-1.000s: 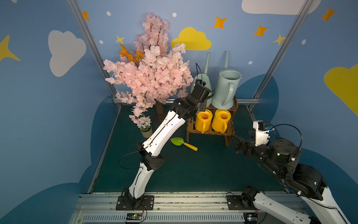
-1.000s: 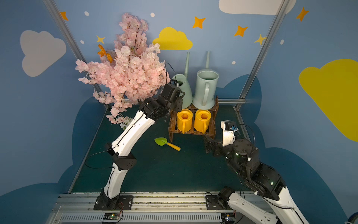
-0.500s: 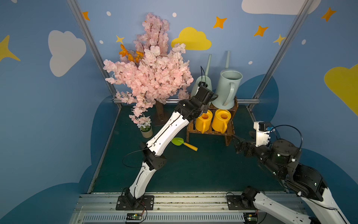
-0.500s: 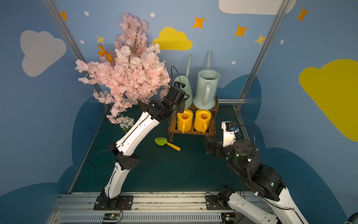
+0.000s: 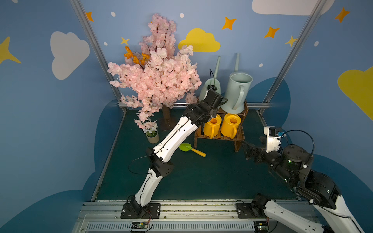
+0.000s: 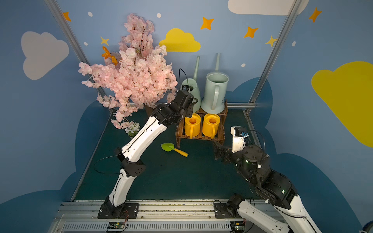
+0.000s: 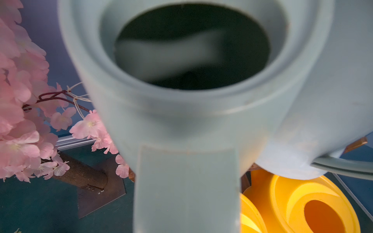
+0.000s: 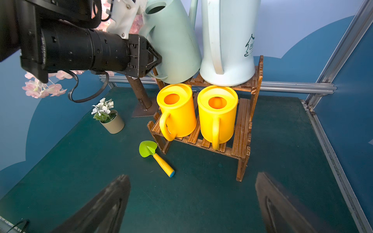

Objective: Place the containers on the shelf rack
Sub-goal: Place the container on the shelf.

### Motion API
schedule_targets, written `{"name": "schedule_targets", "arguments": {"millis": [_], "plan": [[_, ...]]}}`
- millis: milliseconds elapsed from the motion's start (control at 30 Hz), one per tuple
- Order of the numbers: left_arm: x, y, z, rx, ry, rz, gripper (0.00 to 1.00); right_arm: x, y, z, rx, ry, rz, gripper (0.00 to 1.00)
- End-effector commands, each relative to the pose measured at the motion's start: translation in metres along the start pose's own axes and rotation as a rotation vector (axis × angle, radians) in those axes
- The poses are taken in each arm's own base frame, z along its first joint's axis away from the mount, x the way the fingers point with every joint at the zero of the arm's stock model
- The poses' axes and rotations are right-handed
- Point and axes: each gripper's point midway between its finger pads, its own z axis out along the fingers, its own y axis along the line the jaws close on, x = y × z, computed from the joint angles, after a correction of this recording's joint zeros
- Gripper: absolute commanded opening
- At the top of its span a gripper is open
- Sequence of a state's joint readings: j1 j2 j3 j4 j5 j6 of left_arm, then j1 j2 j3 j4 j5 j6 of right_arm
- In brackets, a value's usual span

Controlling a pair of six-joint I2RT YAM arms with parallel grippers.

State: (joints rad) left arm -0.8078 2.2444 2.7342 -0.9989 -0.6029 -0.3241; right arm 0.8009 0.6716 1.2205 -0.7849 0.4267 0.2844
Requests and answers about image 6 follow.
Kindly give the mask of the sage green watering can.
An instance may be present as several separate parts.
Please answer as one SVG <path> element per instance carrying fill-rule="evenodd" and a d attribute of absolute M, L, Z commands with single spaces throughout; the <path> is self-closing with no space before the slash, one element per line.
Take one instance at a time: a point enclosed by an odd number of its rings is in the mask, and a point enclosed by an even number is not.
<path fill-rule="evenodd" d="M 196 66 L 195 66 L 195 71 L 194 71 L 193 78 L 186 78 L 182 82 L 182 85 L 183 84 L 187 84 L 187 85 L 189 85 L 189 86 L 192 87 L 192 90 L 189 91 L 189 93 L 191 93 L 194 96 L 194 98 L 196 98 L 197 101 L 198 101 L 198 103 L 195 104 L 195 106 L 194 106 L 193 113 L 196 113 L 200 109 L 200 107 L 201 107 L 201 101 L 202 101 L 202 99 L 201 99 L 201 93 L 200 93 L 200 90 L 199 90 L 199 87 L 198 87 L 198 84 L 197 84 L 197 75 L 198 75 L 198 70 L 199 70 L 199 62 L 200 62 L 200 56 L 197 56 Z"/>

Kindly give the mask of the yellow watering can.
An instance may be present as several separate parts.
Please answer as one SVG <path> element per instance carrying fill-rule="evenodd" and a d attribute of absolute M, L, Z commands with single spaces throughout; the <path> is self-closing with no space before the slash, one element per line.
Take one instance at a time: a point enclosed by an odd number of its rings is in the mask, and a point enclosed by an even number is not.
<path fill-rule="evenodd" d="M 217 114 L 206 114 L 203 121 L 202 133 L 211 139 L 214 139 L 220 124 L 220 117 Z"/>
<path fill-rule="evenodd" d="M 200 133 L 201 117 L 193 113 L 191 117 L 185 117 L 185 134 L 188 138 L 193 139 Z"/>

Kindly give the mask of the pale blue watering can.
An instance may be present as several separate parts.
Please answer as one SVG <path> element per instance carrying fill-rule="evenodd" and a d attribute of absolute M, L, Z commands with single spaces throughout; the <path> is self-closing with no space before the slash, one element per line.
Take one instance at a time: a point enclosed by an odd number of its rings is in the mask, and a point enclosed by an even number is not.
<path fill-rule="evenodd" d="M 220 53 L 217 53 L 215 70 L 206 76 L 204 98 L 201 108 L 209 114 L 221 113 L 225 106 L 225 94 L 229 76 L 219 71 Z"/>

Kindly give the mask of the brown wooden slatted shelf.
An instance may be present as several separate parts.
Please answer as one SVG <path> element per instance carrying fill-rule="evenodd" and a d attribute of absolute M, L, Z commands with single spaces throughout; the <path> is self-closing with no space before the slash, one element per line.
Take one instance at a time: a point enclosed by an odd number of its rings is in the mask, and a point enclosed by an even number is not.
<path fill-rule="evenodd" d="M 226 121 L 226 117 L 228 114 L 228 103 L 227 100 L 225 100 L 224 103 L 224 110 L 221 113 L 218 113 L 218 116 L 220 118 L 220 123 L 217 128 L 217 133 L 214 136 L 214 138 L 210 138 L 208 136 L 205 136 L 203 133 L 203 123 L 204 123 L 204 117 L 207 114 L 202 108 L 200 108 L 196 114 L 198 114 L 201 117 L 201 123 L 200 123 L 200 132 L 196 137 L 193 137 L 193 140 L 208 140 L 208 141 L 215 141 L 221 145 L 224 144 L 225 141 L 225 129 L 224 124 Z M 185 119 L 183 118 L 176 127 L 176 148 L 180 148 L 181 140 L 182 139 L 190 139 L 189 136 L 185 133 Z"/>

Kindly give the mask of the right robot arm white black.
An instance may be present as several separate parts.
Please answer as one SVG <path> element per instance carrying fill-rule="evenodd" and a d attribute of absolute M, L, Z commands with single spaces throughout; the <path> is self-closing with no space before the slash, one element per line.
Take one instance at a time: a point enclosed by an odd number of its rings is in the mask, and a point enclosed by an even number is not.
<path fill-rule="evenodd" d="M 271 169 L 270 157 L 256 145 L 245 146 L 233 152 L 214 143 L 215 160 L 234 164 L 237 173 L 251 186 L 254 193 L 280 213 L 285 223 L 254 208 L 241 195 L 234 194 L 227 202 L 227 211 L 249 220 L 267 233 L 319 233 L 297 189 L 285 175 Z"/>

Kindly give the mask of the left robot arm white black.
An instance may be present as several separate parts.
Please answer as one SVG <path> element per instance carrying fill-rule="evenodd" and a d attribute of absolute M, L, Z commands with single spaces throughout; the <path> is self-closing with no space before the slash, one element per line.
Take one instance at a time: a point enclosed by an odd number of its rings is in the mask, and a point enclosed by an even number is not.
<path fill-rule="evenodd" d="M 147 147 L 169 126 L 184 117 L 191 117 L 197 99 L 189 92 L 179 90 L 169 104 L 159 104 L 139 133 L 117 151 L 121 169 L 113 191 L 100 207 L 98 218 L 120 218 L 124 214 L 127 194 L 135 178 L 145 171 L 141 156 Z"/>

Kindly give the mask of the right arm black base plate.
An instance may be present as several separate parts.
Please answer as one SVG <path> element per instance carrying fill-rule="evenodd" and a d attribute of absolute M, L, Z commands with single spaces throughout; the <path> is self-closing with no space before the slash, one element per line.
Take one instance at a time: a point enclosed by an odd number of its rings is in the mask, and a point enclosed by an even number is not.
<path fill-rule="evenodd" d="M 244 212 L 254 211 L 254 206 L 247 201 L 241 203 L 215 203 L 215 218 L 242 218 L 239 209 Z"/>

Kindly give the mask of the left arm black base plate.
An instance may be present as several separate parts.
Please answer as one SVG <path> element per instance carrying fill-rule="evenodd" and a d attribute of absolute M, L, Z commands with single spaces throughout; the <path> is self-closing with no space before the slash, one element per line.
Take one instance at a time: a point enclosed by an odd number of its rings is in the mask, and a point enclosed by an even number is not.
<path fill-rule="evenodd" d="M 136 219 L 138 215 L 138 203 L 124 203 L 114 207 L 110 202 L 103 203 L 99 209 L 98 219 Z"/>

